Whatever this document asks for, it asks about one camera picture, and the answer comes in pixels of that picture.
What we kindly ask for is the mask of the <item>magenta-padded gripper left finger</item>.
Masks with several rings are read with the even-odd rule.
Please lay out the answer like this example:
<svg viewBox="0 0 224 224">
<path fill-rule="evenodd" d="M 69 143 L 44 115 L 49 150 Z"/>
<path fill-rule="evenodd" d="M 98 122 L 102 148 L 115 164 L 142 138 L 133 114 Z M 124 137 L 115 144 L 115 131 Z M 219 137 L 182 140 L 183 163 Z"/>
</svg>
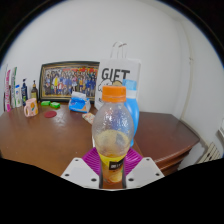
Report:
<svg viewBox="0 0 224 224">
<path fill-rule="evenodd" d="M 61 177 L 84 188 L 100 188 L 101 161 L 95 148 L 82 158 L 75 157 Z"/>
</svg>

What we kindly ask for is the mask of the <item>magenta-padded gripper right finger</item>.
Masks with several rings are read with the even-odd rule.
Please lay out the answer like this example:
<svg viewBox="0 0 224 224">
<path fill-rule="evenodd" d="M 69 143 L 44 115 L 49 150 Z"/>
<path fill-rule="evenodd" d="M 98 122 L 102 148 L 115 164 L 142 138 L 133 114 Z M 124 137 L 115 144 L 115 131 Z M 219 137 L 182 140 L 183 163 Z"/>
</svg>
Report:
<svg viewBox="0 0 224 224">
<path fill-rule="evenodd" d="M 123 180 L 124 189 L 146 186 L 163 178 L 164 175 L 150 157 L 142 157 L 134 149 L 130 149 L 124 158 Z"/>
</svg>

